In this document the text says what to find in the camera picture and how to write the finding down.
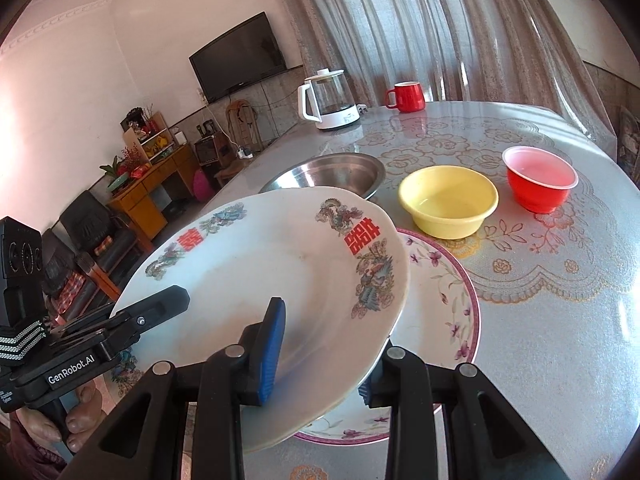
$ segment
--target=dining table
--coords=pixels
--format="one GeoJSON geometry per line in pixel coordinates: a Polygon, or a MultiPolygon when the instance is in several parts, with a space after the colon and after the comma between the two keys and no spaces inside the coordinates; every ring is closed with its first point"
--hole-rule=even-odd
{"type": "MultiPolygon", "coordinates": [[[[292,127],[206,205],[246,196],[288,168],[328,153],[377,157],[386,179],[371,198],[396,227],[419,232],[398,201],[411,172],[435,164],[487,176],[499,204],[460,240],[437,240],[462,264],[479,298],[476,365],[539,436],[571,479],[604,478],[640,418],[640,192],[601,149],[545,108],[431,102],[402,114],[370,108],[358,122],[323,131],[292,127]],[[535,146],[561,156],[579,183],[550,214],[513,198],[502,152],[535,146]]],[[[444,426],[436,414],[440,478],[444,426]]],[[[248,480],[383,479],[386,442],[323,446],[292,437],[247,454],[248,480]]]]}

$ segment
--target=electric kettle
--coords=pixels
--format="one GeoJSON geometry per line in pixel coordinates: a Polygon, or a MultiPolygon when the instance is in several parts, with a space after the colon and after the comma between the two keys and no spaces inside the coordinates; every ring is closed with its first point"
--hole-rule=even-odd
{"type": "Polygon", "coordinates": [[[341,128],[360,118],[358,107],[344,77],[344,70],[318,70],[298,87],[298,113],[300,118],[316,123],[316,128],[341,128]]]}

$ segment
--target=kettle lid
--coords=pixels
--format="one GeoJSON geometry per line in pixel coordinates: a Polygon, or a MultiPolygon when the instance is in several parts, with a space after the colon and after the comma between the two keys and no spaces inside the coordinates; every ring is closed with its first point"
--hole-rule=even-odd
{"type": "Polygon", "coordinates": [[[335,77],[337,75],[344,74],[344,70],[329,70],[328,68],[321,68],[318,73],[305,78],[305,81],[318,81],[319,79],[326,79],[335,77]]]}

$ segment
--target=wall-mounted flat screen tv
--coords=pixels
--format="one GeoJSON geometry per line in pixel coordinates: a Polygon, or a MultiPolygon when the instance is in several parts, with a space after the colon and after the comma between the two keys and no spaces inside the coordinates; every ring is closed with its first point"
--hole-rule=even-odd
{"type": "Polygon", "coordinates": [[[264,12],[203,46],[189,60],[209,103],[287,69],[264,12]]]}

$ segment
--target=metal screw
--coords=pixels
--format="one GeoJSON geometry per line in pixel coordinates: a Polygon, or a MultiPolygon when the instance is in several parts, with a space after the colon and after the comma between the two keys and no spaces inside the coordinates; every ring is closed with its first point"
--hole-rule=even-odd
{"type": "Polygon", "coordinates": [[[458,370],[465,377],[475,377],[478,374],[478,369],[470,363],[464,363],[463,365],[460,365],[460,368],[458,368],[458,370]]]}
{"type": "Polygon", "coordinates": [[[229,345],[225,348],[225,354],[229,357],[242,357],[244,355],[244,347],[242,345],[229,345]]]}
{"type": "Polygon", "coordinates": [[[386,355],[388,355],[392,359],[402,359],[406,355],[406,352],[399,346],[392,346],[389,350],[386,351],[386,355]]]}
{"type": "Polygon", "coordinates": [[[152,368],[156,375],[167,375],[171,370],[171,363],[167,361],[158,361],[152,368]]]}

